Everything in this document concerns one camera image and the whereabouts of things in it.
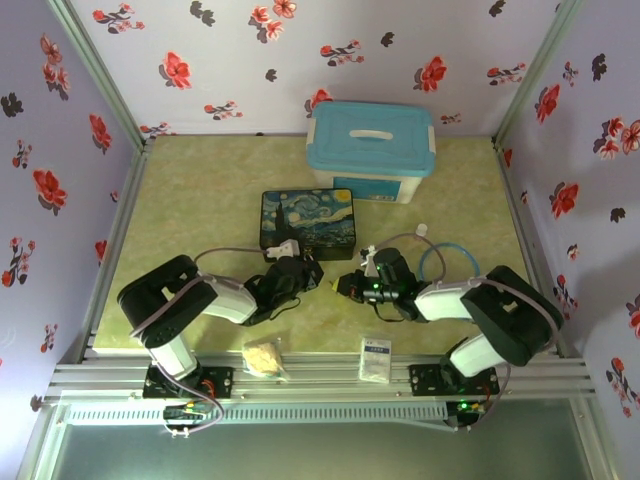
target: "floral wallpaper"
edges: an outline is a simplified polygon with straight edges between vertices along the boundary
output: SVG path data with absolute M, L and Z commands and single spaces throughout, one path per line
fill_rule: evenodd
M 502 142 L 625 479 L 640 472 L 640 53 L 625 48 L 639 16 L 634 0 L 585 2 Z
M 438 135 L 493 135 L 558 0 L 70 3 L 143 136 L 303 133 L 329 99 L 421 105 Z
M 15 478 L 53 368 L 84 321 L 133 146 L 47 4 L 9 0 L 2 8 L 4 479 Z M 117 28 L 125 13 L 105 18 Z

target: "starry night painting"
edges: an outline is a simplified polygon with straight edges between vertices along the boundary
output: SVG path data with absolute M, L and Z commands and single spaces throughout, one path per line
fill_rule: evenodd
M 300 247 L 344 247 L 356 241 L 351 191 L 289 190 L 262 194 L 262 248 L 288 239 Z

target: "robotic arm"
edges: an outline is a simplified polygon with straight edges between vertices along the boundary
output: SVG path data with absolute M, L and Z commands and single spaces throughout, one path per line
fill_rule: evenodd
M 481 335 L 464 339 L 441 360 L 443 380 L 457 390 L 480 372 L 502 363 L 524 366 L 557 335 L 564 319 L 542 295 L 506 266 L 469 282 L 433 285 L 417 281 L 395 248 L 364 251 L 362 270 L 344 275 L 334 289 L 374 307 L 392 303 L 401 319 L 432 322 L 462 318 Z

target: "white packet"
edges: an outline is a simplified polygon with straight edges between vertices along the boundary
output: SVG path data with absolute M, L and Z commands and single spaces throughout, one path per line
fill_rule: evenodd
M 362 339 L 358 378 L 365 382 L 389 383 L 391 380 L 391 340 L 371 337 Z

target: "plastic bag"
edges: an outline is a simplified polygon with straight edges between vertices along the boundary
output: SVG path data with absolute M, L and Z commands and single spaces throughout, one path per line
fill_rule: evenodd
M 245 343 L 242 359 L 245 371 L 255 377 L 288 379 L 280 356 L 280 339 Z
M 365 382 L 391 380 L 391 340 L 363 337 L 358 378 Z

